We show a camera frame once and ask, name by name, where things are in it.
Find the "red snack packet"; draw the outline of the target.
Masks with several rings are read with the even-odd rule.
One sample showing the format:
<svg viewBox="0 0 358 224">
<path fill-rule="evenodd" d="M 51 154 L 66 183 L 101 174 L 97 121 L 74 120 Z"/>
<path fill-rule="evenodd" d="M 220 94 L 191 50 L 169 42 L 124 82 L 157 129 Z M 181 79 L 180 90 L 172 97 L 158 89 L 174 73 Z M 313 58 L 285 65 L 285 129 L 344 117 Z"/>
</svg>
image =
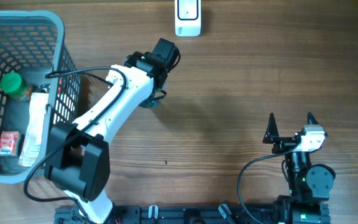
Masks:
<svg viewBox="0 0 358 224">
<path fill-rule="evenodd" d="M 0 136 L 0 156 L 16 157 L 20 141 L 21 134 L 18 131 L 3 131 Z"/>
</svg>

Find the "black red snack wrapper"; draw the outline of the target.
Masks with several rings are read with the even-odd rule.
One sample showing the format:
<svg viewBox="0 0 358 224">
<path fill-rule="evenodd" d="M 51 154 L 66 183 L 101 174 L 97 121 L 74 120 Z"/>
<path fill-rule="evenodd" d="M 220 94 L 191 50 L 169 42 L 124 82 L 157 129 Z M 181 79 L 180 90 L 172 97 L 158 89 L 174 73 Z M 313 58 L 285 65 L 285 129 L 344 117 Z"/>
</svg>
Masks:
<svg viewBox="0 0 358 224">
<path fill-rule="evenodd" d="M 42 85 L 38 86 L 35 89 L 35 92 L 37 92 L 37 93 L 49 93 L 50 92 L 50 84 L 46 83 L 46 84 L 42 84 Z"/>
</svg>

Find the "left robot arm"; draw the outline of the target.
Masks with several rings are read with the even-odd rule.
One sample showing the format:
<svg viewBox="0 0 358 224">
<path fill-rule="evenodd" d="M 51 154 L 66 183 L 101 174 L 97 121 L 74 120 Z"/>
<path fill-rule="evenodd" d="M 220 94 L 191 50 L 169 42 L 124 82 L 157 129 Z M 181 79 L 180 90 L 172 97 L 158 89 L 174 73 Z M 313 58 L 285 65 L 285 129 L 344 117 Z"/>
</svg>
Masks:
<svg viewBox="0 0 358 224">
<path fill-rule="evenodd" d="M 180 61 L 178 47 L 159 39 L 153 51 L 134 52 L 124 65 L 105 67 L 107 93 L 72 123 L 58 122 L 48 138 L 44 176 L 74 201 L 87 223 L 105 223 L 114 205 L 104 190 L 109 146 L 137 107 L 151 108 L 166 96 L 168 73 Z"/>
</svg>

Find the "blue mouthwash bottle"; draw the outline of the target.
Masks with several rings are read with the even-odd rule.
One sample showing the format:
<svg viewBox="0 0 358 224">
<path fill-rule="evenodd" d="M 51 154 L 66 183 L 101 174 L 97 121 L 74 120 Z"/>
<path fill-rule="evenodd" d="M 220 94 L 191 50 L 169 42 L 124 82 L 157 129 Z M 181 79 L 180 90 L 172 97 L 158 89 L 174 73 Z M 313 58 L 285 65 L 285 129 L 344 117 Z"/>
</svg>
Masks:
<svg viewBox="0 0 358 224">
<path fill-rule="evenodd" d="M 155 96 L 155 95 L 150 95 L 148 98 L 146 98 L 145 100 L 143 100 L 139 106 L 143 107 L 143 108 L 151 108 L 153 106 L 157 106 L 158 104 L 158 100 L 164 98 L 164 95 L 161 96 Z"/>
</svg>

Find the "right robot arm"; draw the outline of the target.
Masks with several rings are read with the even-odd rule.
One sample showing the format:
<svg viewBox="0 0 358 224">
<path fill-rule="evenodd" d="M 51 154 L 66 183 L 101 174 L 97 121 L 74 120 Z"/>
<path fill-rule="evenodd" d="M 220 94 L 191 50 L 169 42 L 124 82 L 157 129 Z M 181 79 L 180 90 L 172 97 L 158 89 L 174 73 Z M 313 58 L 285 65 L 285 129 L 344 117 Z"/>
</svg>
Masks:
<svg viewBox="0 0 358 224">
<path fill-rule="evenodd" d="M 312 113 L 307 124 L 293 137 L 281 137 L 273 113 L 269 116 L 263 143 L 272 144 L 272 154 L 285 156 L 284 169 L 289 195 L 280 195 L 273 203 L 271 222 L 330 223 L 328 205 L 335 171 L 324 164 L 312 164 L 310 154 L 322 148 L 328 136 Z"/>
</svg>

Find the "green lid jar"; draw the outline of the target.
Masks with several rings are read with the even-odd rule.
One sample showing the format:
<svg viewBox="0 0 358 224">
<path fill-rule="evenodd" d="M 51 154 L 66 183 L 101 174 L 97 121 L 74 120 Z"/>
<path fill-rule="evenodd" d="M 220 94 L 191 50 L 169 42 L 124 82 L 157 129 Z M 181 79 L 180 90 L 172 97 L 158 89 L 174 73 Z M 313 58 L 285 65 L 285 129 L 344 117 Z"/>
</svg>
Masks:
<svg viewBox="0 0 358 224">
<path fill-rule="evenodd" d="M 33 87 L 20 74 L 11 72 L 5 74 L 0 83 L 1 90 L 17 101 L 29 101 Z"/>
</svg>

